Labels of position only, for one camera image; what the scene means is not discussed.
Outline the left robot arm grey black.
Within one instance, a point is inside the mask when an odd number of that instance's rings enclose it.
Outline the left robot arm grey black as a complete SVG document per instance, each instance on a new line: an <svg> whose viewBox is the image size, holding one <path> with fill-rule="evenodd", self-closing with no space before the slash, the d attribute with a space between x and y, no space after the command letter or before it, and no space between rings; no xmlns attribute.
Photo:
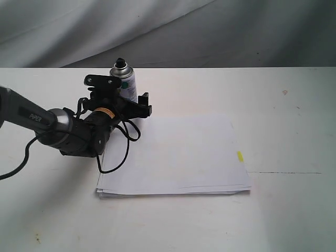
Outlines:
<svg viewBox="0 0 336 252"><path fill-rule="evenodd" d="M10 122L33 130L38 141L58 149L62 155L95 157L104 152L111 131L121 121L147 118L152 113L149 94L134 102L122 97L116 86L90 86L90 97L81 98L80 118L68 108L45 110L14 90L1 87L1 122Z"/></svg>

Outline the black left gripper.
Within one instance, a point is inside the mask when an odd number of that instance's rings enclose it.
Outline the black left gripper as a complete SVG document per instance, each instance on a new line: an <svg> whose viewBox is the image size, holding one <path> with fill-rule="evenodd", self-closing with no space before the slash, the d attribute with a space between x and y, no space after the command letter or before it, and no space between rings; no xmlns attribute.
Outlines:
<svg viewBox="0 0 336 252"><path fill-rule="evenodd" d="M152 114L148 92L138 96L138 103L130 102L118 90L91 90L90 99L84 106L91 113L84 123L89 126L113 126L120 122L124 109L126 119L147 118Z"/></svg>

